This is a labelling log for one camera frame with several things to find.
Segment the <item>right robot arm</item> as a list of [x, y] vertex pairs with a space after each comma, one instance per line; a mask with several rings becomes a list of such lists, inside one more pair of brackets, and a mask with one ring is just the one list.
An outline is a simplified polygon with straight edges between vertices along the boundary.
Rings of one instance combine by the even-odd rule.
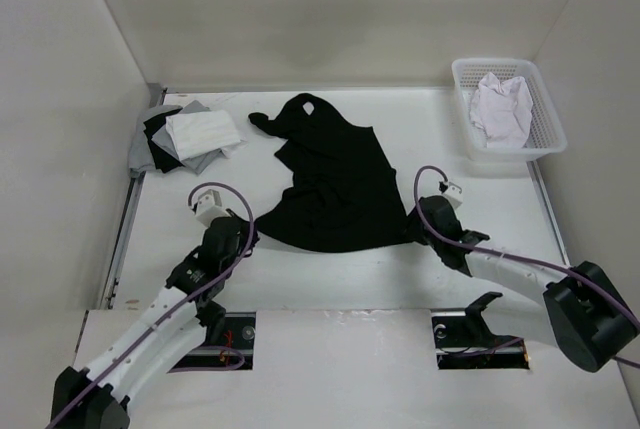
[[466, 230], [443, 196], [420, 198], [408, 216], [409, 240], [434, 250], [449, 269], [509, 289], [534, 303], [517, 312], [489, 292], [465, 310], [473, 343], [519, 336], [558, 348], [578, 368], [595, 373], [639, 335], [639, 321], [604, 270], [585, 261], [565, 268], [509, 254], [488, 235]]

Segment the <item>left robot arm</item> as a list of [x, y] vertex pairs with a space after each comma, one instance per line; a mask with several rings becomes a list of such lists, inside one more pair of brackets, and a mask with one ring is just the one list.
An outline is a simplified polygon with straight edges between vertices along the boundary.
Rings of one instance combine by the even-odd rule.
[[251, 219], [234, 213], [215, 218], [120, 338], [83, 368], [60, 373], [50, 427], [129, 427], [136, 403], [154, 382], [192, 350], [221, 342], [226, 310], [215, 299], [258, 239]]

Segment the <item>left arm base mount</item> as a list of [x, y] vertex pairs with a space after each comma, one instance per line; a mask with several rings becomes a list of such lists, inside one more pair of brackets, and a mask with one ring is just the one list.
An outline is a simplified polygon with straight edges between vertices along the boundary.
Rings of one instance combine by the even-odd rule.
[[227, 313], [170, 373], [250, 371], [255, 342], [256, 313]]

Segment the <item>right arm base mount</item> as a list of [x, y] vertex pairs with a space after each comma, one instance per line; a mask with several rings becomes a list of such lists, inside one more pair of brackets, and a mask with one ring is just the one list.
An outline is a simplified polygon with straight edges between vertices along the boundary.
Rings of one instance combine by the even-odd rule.
[[432, 314], [436, 363], [440, 370], [529, 369], [524, 340], [493, 334], [482, 314], [501, 293], [488, 292], [464, 309]]

